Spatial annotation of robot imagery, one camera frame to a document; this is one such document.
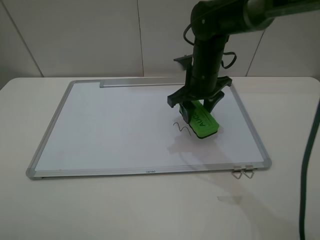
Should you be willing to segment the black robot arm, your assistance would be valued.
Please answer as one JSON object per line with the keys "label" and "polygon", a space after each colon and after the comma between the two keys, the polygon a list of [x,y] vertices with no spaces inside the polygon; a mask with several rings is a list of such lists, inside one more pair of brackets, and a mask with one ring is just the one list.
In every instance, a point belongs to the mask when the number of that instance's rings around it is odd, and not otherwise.
{"label": "black robot arm", "polygon": [[232,79],[220,77],[225,45],[234,34],[262,31],[277,17],[319,10],[318,0],[208,0],[192,9],[187,30],[194,34],[193,53],[175,59],[186,71],[185,84],[167,98],[170,107],[179,105],[190,123],[193,104],[203,100],[211,112],[224,97],[223,88]]}

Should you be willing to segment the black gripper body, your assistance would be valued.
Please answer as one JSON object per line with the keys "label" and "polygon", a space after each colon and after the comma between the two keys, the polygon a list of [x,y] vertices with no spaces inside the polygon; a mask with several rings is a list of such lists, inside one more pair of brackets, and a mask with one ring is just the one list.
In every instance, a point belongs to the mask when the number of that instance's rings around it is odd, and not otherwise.
{"label": "black gripper body", "polygon": [[226,86],[232,85],[232,79],[228,76],[218,77],[214,81],[196,80],[192,84],[185,84],[167,97],[168,105],[173,108],[176,104],[195,100],[209,100],[214,98]]}

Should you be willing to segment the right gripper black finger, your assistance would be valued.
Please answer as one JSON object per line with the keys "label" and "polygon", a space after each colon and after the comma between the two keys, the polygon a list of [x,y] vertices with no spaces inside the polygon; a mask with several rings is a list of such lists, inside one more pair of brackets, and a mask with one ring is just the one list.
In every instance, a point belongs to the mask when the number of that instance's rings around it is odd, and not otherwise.
{"label": "right gripper black finger", "polygon": [[203,101],[203,107],[211,113],[217,103],[223,99],[224,96],[225,94],[222,91],[217,92],[212,98],[205,99]]}
{"label": "right gripper black finger", "polygon": [[179,104],[179,111],[183,120],[186,123],[190,123],[192,114],[194,112],[194,104],[191,101],[184,101]]}

